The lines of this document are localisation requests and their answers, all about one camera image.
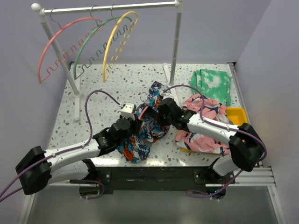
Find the blue orange patterned shorts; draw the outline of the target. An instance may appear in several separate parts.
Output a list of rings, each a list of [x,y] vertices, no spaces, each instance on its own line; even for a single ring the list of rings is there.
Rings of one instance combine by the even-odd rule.
[[[164,89],[164,85],[154,81],[149,88],[150,103],[148,108],[157,111],[157,107],[162,101],[159,93]],[[138,134],[133,134],[130,138],[117,147],[117,151],[124,156],[126,161],[136,164],[148,158],[151,146],[163,138],[169,131],[169,126],[160,126],[153,118],[146,115],[144,104],[141,103],[135,110],[135,114],[142,122]]]

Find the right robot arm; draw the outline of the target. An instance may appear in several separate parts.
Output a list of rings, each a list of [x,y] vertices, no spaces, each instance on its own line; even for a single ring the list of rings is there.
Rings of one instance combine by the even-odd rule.
[[[213,162],[208,171],[208,178],[213,183],[219,183],[226,174],[237,169],[252,171],[266,156],[266,147],[250,124],[223,124],[195,111],[183,110],[171,98],[163,99],[157,111],[147,108],[144,113],[161,126],[172,125],[178,130],[202,134],[229,147],[230,154]]]

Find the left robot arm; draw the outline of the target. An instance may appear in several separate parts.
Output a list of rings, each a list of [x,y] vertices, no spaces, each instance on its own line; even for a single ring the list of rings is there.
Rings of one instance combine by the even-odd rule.
[[[110,127],[92,136],[82,146],[42,150],[34,147],[16,166],[16,172],[25,195],[44,189],[54,177],[54,172],[68,165],[106,155],[120,146],[133,134],[139,133],[141,121],[120,117]]]

